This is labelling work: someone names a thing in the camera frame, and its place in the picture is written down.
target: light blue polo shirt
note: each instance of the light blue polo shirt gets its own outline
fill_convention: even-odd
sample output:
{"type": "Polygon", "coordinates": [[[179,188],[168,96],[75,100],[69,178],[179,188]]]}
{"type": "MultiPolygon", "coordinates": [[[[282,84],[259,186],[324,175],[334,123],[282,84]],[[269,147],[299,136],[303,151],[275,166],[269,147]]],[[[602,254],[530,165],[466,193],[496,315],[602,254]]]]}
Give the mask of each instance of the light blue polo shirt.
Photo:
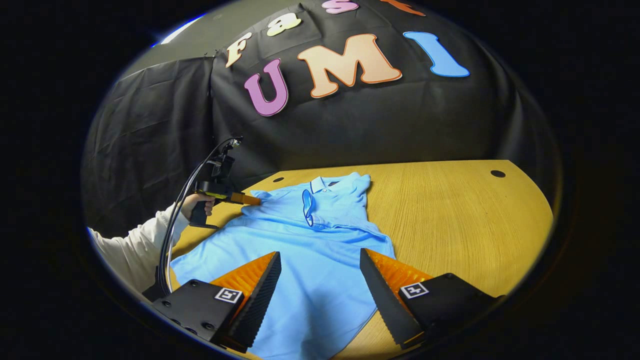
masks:
{"type": "Polygon", "coordinates": [[[282,272],[249,351],[263,359],[329,359],[376,310],[360,249],[395,258],[391,239],[367,220],[369,175],[317,177],[272,192],[173,260],[177,280],[210,282],[272,251],[282,272]]]}

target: hand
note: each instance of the hand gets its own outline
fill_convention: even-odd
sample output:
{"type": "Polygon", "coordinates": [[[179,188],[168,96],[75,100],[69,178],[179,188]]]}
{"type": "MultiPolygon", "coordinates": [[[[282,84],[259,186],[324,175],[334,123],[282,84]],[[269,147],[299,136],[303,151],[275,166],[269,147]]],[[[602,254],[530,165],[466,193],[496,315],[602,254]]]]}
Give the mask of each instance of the hand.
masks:
{"type": "Polygon", "coordinates": [[[180,211],[187,218],[187,220],[191,220],[191,214],[193,212],[193,208],[196,207],[200,201],[206,201],[204,206],[204,211],[207,213],[207,216],[211,216],[211,209],[213,208],[213,202],[216,200],[213,196],[204,195],[202,193],[194,193],[186,197],[184,199],[184,204],[182,205],[182,209],[180,211]]]}

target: black cable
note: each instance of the black cable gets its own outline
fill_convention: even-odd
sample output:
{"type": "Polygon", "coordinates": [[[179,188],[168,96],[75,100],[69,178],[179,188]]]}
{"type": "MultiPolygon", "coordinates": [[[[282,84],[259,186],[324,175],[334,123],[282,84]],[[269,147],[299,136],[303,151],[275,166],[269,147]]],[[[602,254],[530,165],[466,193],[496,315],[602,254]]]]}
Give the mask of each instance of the black cable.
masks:
{"type": "Polygon", "coordinates": [[[194,169],[194,171],[192,171],[191,175],[189,176],[187,182],[184,184],[184,186],[182,187],[182,190],[180,191],[180,193],[178,194],[178,197],[176,198],[175,201],[175,205],[171,211],[171,215],[169,216],[169,224],[167,225],[167,229],[166,232],[164,234],[164,240],[163,240],[163,244],[160,250],[160,262],[158,264],[158,267],[156,269],[156,279],[160,282],[160,288],[163,292],[163,296],[167,296],[171,293],[171,291],[169,290],[169,286],[167,285],[167,274],[166,274],[166,266],[167,266],[167,252],[168,252],[168,247],[169,244],[172,243],[172,238],[173,238],[173,225],[175,224],[176,219],[178,218],[179,214],[180,214],[180,210],[182,209],[182,205],[184,204],[184,200],[186,198],[186,193],[187,190],[189,188],[191,188],[191,184],[193,183],[194,178],[197,176],[197,174],[200,172],[200,169],[202,169],[202,167],[204,166],[204,164],[209,161],[209,159],[211,158],[211,156],[213,154],[215,154],[216,150],[218,150],[218,148],[223,145],[224,143],[227,143],[231,140],[237,139],[239,138],[239,136],[233,136],[231,138],[226,139],[225,141],[219,143],[210,153],[209,155],[200,163],[198,164],[198,167],[196,167],[196,169],[194,169]]]}

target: pink letter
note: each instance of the pink letter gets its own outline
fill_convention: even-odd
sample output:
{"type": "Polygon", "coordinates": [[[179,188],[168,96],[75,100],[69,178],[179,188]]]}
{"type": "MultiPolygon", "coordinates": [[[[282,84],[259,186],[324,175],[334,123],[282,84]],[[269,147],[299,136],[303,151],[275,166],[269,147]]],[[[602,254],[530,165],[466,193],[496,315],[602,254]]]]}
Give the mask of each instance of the pink letter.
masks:
{"type": "Polygon", "coordinates": [[[275,99],[272,101],[264,99],[262,89],[260,89],[260,85],[258,84],[260,74],[250,77],[244,83],[244,88],[249,90],[249,96],[251,96],[251,101],[253,101],[253,107],[255,107],[258,113],[262,116],[272,116],[284,109],[284,106],[287,104],[287,100],[289,100],[289,91],[284,82],[284,78],[282,77],[282,72],[280,71],[280,59],[275,59],[268,63],[264,67],[264,72],[271,76],[273,86],[276,88],[275,99]]]}
{"type": "Polygon", "coordinates": [[[331,0],[322,3],[322,7],[326,9],[326,12],[336,14],[356,10],[358,4],[351,3],[349,0],[331,0]]]}

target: blue letter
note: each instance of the blue letter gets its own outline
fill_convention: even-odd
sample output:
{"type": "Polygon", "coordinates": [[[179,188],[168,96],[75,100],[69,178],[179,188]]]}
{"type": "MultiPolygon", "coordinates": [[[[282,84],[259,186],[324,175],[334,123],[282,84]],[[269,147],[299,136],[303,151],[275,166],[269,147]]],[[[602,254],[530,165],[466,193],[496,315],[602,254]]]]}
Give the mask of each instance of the blue letter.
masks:
{"type": "Polygon", "coordinates": [[[406,38],[415,40],[422,50],[429,55],[433,62],[433,66],[431,67],[432,73],[454,78],[469,76],[469,70],[456,63],[456,60],[451,57],[447,49],[442,47],[440,42],[438,42],[438,37],[434,34],[409,31],[403,35],[406,38]]]}

